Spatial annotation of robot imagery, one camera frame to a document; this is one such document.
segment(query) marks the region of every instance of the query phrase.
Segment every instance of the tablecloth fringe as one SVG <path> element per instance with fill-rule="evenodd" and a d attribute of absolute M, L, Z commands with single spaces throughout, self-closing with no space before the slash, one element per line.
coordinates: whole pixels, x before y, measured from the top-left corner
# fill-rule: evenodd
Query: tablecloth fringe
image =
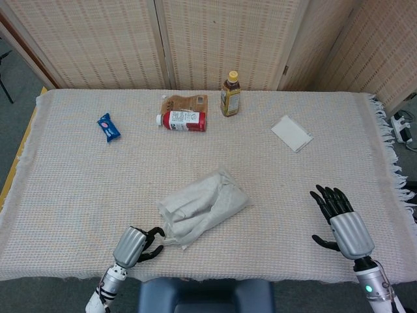
<path fill-rule="evenodd" d="M 391 165 L 391 172 L 394 177 L 394 188 L 398 195 L 401 205 L 409 214 L 410 226 L 415 239 L 414 243 L 417 245 L 417 224 L 415 223 L 414 217 L 412 215 L 414 212 L 413 207 L 416 207 L 416 205 L 407 202 L 408 200 L 413 199 L 415 193 L 404 188 L 405 184 L 407 183 L 407 176 L 403 176 L 398 173 L 398 171 L 401 171 L 401 166 L 396 165 L 396 162 L 398 161 L 398 156 L 393 148 L 395 137 L 392 134 L 392 127 L 390 127 L 390 125 L 386 122 L 384 104 L 382 102 L 379 102 L 376 99 L 375 95 L 370 95 L 369 100 L 375 110 L 379 132 L 381 134 L 382 142 L 386 148 L 387 159 Z"/>

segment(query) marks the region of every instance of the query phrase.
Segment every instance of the robotic hand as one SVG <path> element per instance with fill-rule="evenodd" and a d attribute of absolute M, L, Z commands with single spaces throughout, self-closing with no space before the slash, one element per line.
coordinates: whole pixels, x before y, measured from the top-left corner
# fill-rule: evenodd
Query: robotic hand
<path fill-rule="evenodd" d="M 313 191 L 310 194 L 330 225 L 336 242 L 325 241 L 317 235 L 312 235 L 313 240 L 325 248 L 340 251 L 347 259 L 354 260 L 353 270 L 375 313 L 412 312 L 404 310 L 382 265 L 371 259 L 370 254 L 375 245 L 364 221 L 353 211 L 346 195 L 337 188 L 332 190 L 319 185 L 316 187 L 323 198 Z"/>
<path fill-rule="evenodd" d="M 107 269 L 98 283 L 96 291 L 85 307 L 86 313 L 110 313 L 109 305 L 126 279 L 126 270 L 136 263 L 155 258 L 164 248 L 161 245 L 155 251 L 142 253 L 150 247 L 157 233 L 165 237 L 163 229 L 159 227 L 146 232 L 130 226 L 124 231 L 113 252 L 115 263 Z"/>

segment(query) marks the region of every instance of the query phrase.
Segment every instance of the bottle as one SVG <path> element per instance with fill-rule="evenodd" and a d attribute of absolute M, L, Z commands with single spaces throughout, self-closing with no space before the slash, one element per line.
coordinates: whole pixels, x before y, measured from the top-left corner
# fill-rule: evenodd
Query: bottle
<path fill-rule="evenodd" d="M 171 130 L 206 131 L 206 113 L 170 111 L 156 116 L 156 124 Z"/>
<path fill-rule="evenodd" d="M 220 108 L 224 116 L 229 117 L 239 111 L 240 85 L 235 70 L 229 73 L 229 78 L 222 85 L 222 103 Z"/>

